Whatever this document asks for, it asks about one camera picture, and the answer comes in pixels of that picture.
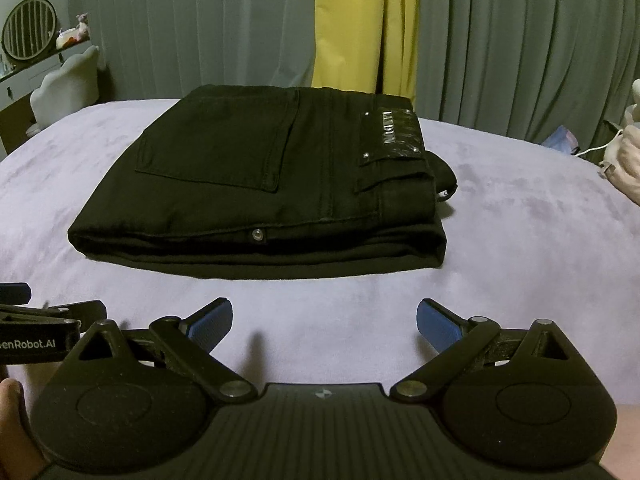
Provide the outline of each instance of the finger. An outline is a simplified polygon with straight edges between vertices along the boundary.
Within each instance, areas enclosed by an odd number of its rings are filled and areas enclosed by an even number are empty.
[[[620,480],[640,480],[640,406],[619,404],[618,423],[600,465]]]
[[[22,389],[15,379],[0,382],[0,464],[8,480],[32,480],[47,462],[20,421]]]

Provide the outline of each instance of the black jeans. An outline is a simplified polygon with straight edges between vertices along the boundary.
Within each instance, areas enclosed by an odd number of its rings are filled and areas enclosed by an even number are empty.
[[[200,278],[437,267],[449,167],[408,99],[203,86],[127,148],[69,228],[86,256]]]

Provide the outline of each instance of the metal pin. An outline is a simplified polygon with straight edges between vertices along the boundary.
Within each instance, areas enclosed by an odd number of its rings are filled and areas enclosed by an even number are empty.
[[[402,381],[396,385],[396,391],[403,397],[419,397],[427,392],[427,386],[420,381]]]
[[[251,386],[244,381],[229,381],[220,386],[220,393],[226,397],[242,397],[251,391]]]

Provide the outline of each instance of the grey curtain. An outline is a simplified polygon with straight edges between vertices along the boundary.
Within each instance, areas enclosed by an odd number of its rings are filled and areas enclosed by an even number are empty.
[[[81,12],[118,100],[311,82],[314,0],[69,0],[72,23]]]
[[[638,75],[640,0],[421,0],[416,109],[530,142],[607,142]],[[596,152],[593,158],[602,158]]]

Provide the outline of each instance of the stuffed toy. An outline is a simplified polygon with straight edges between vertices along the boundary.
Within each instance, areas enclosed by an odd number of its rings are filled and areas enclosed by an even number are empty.
[[[78,26],[76,28],[70,28],[65,31],[60,30],[60,34],[56,39],[56,49],[60,50],[61,48],[80,43],[89,38],[87,14],[78,14],[76,18],[78,19]]]

